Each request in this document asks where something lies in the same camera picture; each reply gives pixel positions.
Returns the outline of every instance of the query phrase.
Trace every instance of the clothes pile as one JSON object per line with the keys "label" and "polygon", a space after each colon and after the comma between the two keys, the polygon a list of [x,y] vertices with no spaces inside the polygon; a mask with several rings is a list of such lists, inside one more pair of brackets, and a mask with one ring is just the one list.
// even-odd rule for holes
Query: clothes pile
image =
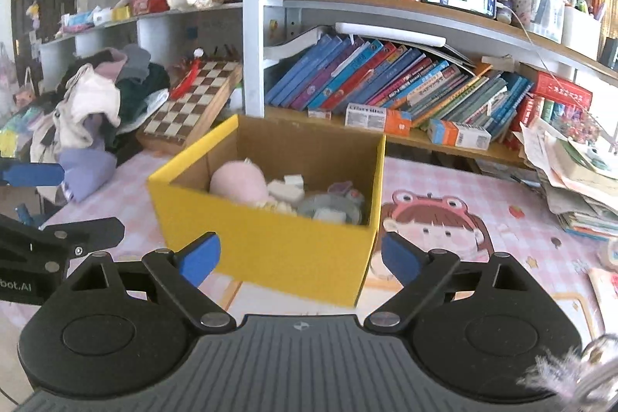
{"label": "clothes pile", "polygon": [[129,44],[79,59],[67,70],[55,107],[33,127],[30,161],[60,163],[65,171],[60,186],[37,188],[47,200],[80,202],[112,177],[117,159],[109,151],[116,135],[137,129],[169,96],[169,75],[150,58]]}

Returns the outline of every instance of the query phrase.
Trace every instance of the yellow cardboard box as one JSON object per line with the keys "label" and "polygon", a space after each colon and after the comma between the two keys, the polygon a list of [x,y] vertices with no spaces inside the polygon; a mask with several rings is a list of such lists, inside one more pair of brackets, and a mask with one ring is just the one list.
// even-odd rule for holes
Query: yellow cardboard box
{"label": "yellow cardboard box", "polygon": [[[385,137],[366,131],[234,116],[148,179],[168,246],[206,231],[221,239],[217,271],[301,297],[352,306],[378,233]],[[237,205],[206,192],[223,163],[249,158],[267,179],[301,173],[306,191],[351,180],[365,196],[362,225],[318,222]]]}

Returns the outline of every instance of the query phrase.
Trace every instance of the cable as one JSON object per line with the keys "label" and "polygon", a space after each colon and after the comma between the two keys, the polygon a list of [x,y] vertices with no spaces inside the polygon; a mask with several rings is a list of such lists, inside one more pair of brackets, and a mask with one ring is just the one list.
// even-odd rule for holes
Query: cable
{"label": "cable", "polygon": [[[515,13],[510,7],[506,6],[505,4],[502,4],[501,2],[497,2],[496,6],[498,8],[504,8],[509,10],[511,13],[513,13],[513,15],[515,16],[515,18],[517,18],[517,21],[519,22],[519,24],[521,25],[521,28],[523,28],[523,33],[526,35],[526,38],[528,39],[530,45],[532,46],[532,49],[535,51],[535,53],[537,54],[537,56],[539,57],[539,59],[541,60],[541,63],[543,64],[543,66],[545,67],[545,70],[549,73],[549,75],[551,76],[551,78],[555,81],[555,83],[563,90],[563,91],[568,91],[567,89],[564,89],[564,86],[562,85],[562,83],[560,81],[558,81],[558,79],[556,78],[556,76],[554,75],[554,73],[549,70],[549,68],[547,67],[547,64],[545,63],[545,61],[543,60],[543,57],[541,56],[541,53],[539,52],[539,50],[537,49],[537,45],[533,43],[532,39],[530,39],[530,36],[528,34],[528,31],[526,30],[526,27],[523,26],[523,23],[521,22],[521,19],[517,16],[517,13]],[[586,108],[582,105],[582,103],[577,99],[574,98],[574,101],[577,103],[577,105],[579,105],[581,107],[582,110],[586,110]],[[607,140],[611,146],[616,149],[618,148],[618,143],[616,142],[616,140],[607,132],[607,130],[605,128],[603,128],[601,126],[601,123],[597,121],[597,119],[589,112],[587,112],[587,114],[590,116],[590,118],[594,121],[594,124],[596,124],[596,126],[599,127],[599,129],[605,133],[605,140]]]}
{"label": "cable", "polygon": [[4,396],[4,398],[6,398],[8,401],[12,402],[13,405],[15,405],[16,407],[19,407],[19,404],[13,400],[13,398],[11,398],[10,396],[8,396],[7,393],[4,392],[4,390],[2,388],[0,388],[0,393],[2,393],[2,396]]}

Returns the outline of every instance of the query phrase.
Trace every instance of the pink plush toy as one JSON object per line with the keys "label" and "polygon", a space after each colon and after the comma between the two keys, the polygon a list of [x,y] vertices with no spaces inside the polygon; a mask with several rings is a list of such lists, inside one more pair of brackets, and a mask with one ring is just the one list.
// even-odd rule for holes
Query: pink plush toy
{"label": "pink plush toy", "polygon": [[267,181],[262,170],[249,160],[229,161],[210,180],[210,193],[246,205],[268,201]]}

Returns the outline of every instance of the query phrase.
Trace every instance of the white pole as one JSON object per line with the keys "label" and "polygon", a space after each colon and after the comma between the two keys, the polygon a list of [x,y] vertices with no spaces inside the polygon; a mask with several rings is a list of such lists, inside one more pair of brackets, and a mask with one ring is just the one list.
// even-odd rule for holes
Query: white pole
{"label": "white pole", "polygon": [[245,113],[264,117],[264,0],[242,0]]}

